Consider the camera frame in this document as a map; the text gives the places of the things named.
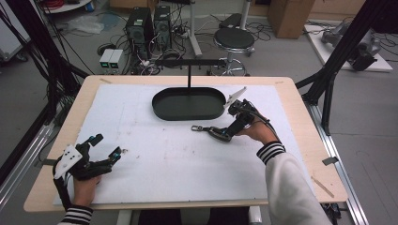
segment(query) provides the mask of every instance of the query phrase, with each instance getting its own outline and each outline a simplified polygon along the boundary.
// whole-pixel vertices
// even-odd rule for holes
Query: person's left hand
[[[100,175],[84,181],[79,181],[73,178],[73,204],[88,207],[94,200],[96,195],[96,185],[100,182],[100,179]]]

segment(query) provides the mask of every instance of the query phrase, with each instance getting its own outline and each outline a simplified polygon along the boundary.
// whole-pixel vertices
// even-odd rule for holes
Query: computer tower
[[[126,23],[128,38],[132,40],[134,52],[141,59],[150,59],[150,42],[154,38],[153,23],[149,7],[134,7]]]
[[[170,7],[157,6],[153,18],[155,37],[158,50],[163,51],[172,48],[172,32],[170,22]]]

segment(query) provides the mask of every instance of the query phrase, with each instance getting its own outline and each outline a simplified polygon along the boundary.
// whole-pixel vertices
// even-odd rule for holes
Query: person's hand
[[[254,117],[253,122],[249,127],[242,129],[237,135],[247,135],[256,141],[263,143],[263,145],[269,142],[278,141],[278,138],[272,130],[257,116]]]
[[[88,207],[96,195],[96,185],[100,182],[101,176],[89,180],[79,181],[73,178],[74,200],[73,204]]]

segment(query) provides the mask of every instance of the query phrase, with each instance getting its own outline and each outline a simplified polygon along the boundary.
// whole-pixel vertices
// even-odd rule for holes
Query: stool
[[[235,76],[234,72],[242,71],[244,76],[249,76],[246,72],[245,66],[233,58],[233,53],[250,53],[254,44],[254,37],[247,31],[237,28],[222,28],[214,34],[214,44],[228,51],[225,60],[225,71],[221,75]]]

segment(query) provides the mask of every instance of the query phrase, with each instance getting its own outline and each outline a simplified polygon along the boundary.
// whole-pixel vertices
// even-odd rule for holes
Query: white sleeve
[[[273,225],[330,224],[294,156],[282,153],[270,158],[266,181]]]

